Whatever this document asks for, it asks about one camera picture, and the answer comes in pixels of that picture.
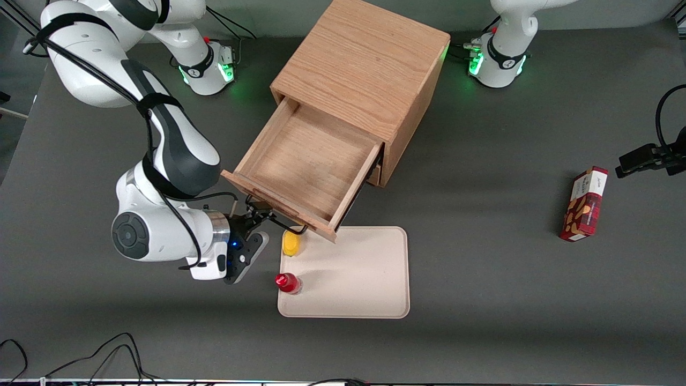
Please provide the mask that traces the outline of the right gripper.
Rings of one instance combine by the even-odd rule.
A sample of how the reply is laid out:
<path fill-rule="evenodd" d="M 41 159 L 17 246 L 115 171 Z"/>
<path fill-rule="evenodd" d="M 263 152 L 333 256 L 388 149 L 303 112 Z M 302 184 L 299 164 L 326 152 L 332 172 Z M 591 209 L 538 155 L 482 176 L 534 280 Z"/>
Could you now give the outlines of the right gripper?
<path fill-rule="evenodd" d="M 247 199 L 245 204 L 248 212 L 255 213 L 254 223 L 257 226 L 276 217 L 270 213 L 272 206 L 268 202 Z M 198 236 L 200 258 L 196 262 L 189 257 L 189 264 L 196 265 L 190 269 L 192 278 L 201 281 L 242 280 L 249 263 L 243 251 L 247 243 L 245 235 L 237 227 L 237 222 L 224 213 L 206 213 L 194 232 Z"/>

